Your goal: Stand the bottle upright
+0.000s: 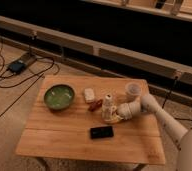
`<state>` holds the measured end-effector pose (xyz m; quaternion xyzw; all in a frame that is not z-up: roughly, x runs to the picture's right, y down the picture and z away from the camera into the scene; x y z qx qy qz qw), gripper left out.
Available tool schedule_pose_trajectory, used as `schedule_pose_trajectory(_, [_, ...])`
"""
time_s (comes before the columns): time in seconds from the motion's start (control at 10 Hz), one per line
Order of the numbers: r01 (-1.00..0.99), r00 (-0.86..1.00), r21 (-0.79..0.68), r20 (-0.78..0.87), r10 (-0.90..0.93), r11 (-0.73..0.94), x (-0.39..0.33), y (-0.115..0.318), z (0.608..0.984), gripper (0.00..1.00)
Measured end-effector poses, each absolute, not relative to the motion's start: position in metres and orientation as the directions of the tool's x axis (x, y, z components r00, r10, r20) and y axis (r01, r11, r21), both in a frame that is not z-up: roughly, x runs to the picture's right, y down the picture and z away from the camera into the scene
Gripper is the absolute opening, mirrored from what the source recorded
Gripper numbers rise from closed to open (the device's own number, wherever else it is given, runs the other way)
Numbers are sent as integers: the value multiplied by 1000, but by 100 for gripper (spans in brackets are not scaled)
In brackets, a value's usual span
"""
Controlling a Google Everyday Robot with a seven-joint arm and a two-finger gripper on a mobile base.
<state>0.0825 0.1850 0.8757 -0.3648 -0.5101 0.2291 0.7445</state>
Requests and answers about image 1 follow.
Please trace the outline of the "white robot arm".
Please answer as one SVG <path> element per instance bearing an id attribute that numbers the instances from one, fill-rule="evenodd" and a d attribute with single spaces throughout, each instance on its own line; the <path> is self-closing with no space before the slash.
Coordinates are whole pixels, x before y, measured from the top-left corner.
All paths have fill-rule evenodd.
<path id="1" fill-rule="evenodd" d="M 142 113 L 151 112 L 155 115 L 162 128 L 168 133 L 178 150 L 176 171 L 192 171 L 192 129 L 185 128 L 156 101 L 153 95 L 147 93 L 139 100 L 122 103 L 115 107 L 106 120 L 107 123 L 118 123 L 130 120 Z"/>

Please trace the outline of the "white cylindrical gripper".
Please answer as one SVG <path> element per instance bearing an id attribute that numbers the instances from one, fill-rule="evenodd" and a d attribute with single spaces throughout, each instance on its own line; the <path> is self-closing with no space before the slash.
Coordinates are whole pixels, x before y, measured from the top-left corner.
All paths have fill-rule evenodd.
<path id="1" fill-rule="evenodd" d="M 106 120 L 108 124 L 119 123 L 122 119 L 129 120 L 141 113 L 141 105 L 138 101 L 130 103 L 123 103 L 119 106 L 113 105 L 112 111 L 117 111 L 117 114 L 113 115 L 110 119 Z"/>

